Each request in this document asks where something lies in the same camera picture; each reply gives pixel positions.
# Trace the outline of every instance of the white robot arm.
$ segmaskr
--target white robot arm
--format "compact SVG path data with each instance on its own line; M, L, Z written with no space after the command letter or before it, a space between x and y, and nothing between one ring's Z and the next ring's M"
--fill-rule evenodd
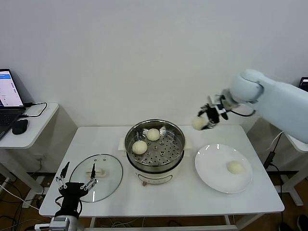
M202 107L198 116L206 113L209 120L202 129L213 128L219 115L228 119L226 113L241 103L285 133L308 143L308 92L276 82L256 70L245 70L234 77L229 89Z

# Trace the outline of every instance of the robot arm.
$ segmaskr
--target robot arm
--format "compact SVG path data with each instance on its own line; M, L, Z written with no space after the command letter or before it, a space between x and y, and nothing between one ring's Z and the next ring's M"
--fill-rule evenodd
M249 105L269 123L308 143L308 92L276 82L256 70L245 70L234 77L229 89L224 89L201 107L198 116L206 113L208 117L208 123L202 129L213 128L219 122L219 116L228 119L227 112L240 104Z
M79 225L78 219L82 208L80 198L87 195L98 181L95 178L95 164L93 164L89 182L64 182L68 166L69 162L62 169L60 175L56 177L61 196L56 198L55 202L60 206L60 210L56 212L49 224L35 225L35 231L77 231ZM57 202L60 198L63 198L62 204Z

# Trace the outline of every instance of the white table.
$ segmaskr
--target white table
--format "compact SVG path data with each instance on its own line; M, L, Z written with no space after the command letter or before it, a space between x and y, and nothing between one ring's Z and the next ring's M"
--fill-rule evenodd
M284 210L273 184L241 126L216 126L215 129L196 131L191 126L180 126L192 142L186 150L179 173L168 183L142 186L135 176L124 151L118 144L130 127L81 127L77 130L57 171L70 162L67 179L85 158L95 154L111 154L123 166L123 179L109 197L95 203L83 203L81 217L157 217L157 216L215 216L248 214L236 225L212 226L213 230L242 229L264 213ZM232 146L245 155L253 170L253 181L241 193L225 194L207 186L194 167L196 152L209 143ZM59 210L54 200L60 194L53 180L39 213L54 216Z
M38 115L43 110L44 106L44 104L40 104L29 107L27 108L25 114ZM31 200L36 194L41 194L43 192L43 187L40 184L42 183L44 177L40 176L35 181L26 173L24 168L7 153L5 149L27 149L31 147L58 108L59 105L57 103L48 103L45 111L39 117L21 118L28 120L28 128L25 133L14 135L12 130L9 130L0 140L0 149L2 149L0 152L0 163L5 166L0 166L0 173L3 174L7 180L15 180L15 177L9 173L10 171L31 188L26 200Z
M303 143L294 137L286 134L286 137L290 141L290 143L294 146L294 148L301 152L301 153L308 153L308 144ZM304 203L300 196L298 195L297 191L295 190L295 186L301 182L303 179L305 179L308 176L308 158L306 158L306 163L302 165L301 169L299 172L297 172L294 176L289 178L287 175L281 175L281 178L283 180L283 185L282 185L282 192L283 193L289 193L290 196L292 197L294 203L297 206L303 206ZM280 186L275 186L277 192L280 193Z

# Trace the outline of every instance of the table leg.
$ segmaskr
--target table leg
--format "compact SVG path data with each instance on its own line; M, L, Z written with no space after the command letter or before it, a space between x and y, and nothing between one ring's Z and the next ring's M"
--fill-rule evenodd
M0 194L4 190L3 188L5 188L5 186L8 184L7 182L9 181L10 181L10 178L5 179L5 182L1 185L2 187L0 187Z
M259 219L263 214L250 214L250 215L245 215L242 217L239 221L235 223L236 227L238 230L242 230L245 228L247 225L251 224L255 220Z
M9 178L11 181L16 180L16 176L14 176L12 173L10 173L5 166L0 164L0 174L3 175L5 178Z
M94 228L94 226L95 226L95 220L96 220L96 217L92 217L91 223L90 223L90 228Z
M231 225L230 220L229 220L229 216L225 215L225 221L226 221L226 225Z
M36 179L36 182L37 182L38 184L41 184L41 183L43 182L44 178L45 178L44 176L38 176L37 179ZM44 187L43 195L46 195L46 194L47 194L48 189L49 189L49 187ZM38 194L41 195L41 193L37 193L37 192L35 192L33 189L31 189L31 190L29 191L27 197L25 198L25 200L26 200L26 201L28 201L28 200L33 200L34 197L35 197L36 195L38 195ZM29 206L28 204L23 203L23 208L29 208L29 207L30 207L30 206Z
M32 177L30 177L24 168L17 163L6 150L2 150L0 152L0 160L1 163L11 171L17 178L19 178L23 183L33 189L37 194L41 194L43 192L43 187L38 184Z
M291 178L288 178L287 175L281 175L282 181L284 182L284 184L282 185L282 192L289 193L294 203L297 206L303 206L304 203L294 187L303 179L305 179L307 176L308 176L308 162L299 170L298 173L296 173ZM280 186L276 185L275 188L277 192L280 193Z

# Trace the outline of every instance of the laptop keyboard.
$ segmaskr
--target laptop keyboard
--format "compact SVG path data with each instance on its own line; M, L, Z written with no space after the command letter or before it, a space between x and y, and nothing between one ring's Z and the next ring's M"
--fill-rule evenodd
M0 113L0 126L8 126L16 118L16 114Z

